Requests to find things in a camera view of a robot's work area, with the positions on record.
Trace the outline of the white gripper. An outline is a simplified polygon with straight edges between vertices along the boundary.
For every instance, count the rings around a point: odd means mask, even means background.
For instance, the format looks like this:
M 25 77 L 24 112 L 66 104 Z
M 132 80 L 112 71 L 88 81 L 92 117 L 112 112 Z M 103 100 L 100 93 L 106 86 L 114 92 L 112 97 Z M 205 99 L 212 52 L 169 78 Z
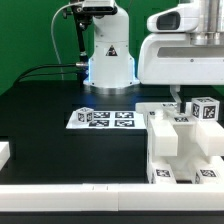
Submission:
M 150 34 L 138 62 L 142 84 L 171 85 L 177 111 L 186 111 L 180 85 L 224 85 L 224 46 L 194 46 L 188 34 Z

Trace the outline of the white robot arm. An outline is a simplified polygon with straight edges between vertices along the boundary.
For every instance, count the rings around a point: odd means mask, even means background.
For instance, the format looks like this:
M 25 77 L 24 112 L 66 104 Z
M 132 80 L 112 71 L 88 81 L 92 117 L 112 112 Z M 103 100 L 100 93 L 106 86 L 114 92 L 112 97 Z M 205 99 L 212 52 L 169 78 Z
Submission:
M 121 93 L 137 84 L 224 85 L 224 0 L 191 0 L 147 19 L 139 59 L 129 54 L 129 17 L 115 1 L 89 0 L 94 53 L 84 85 Z

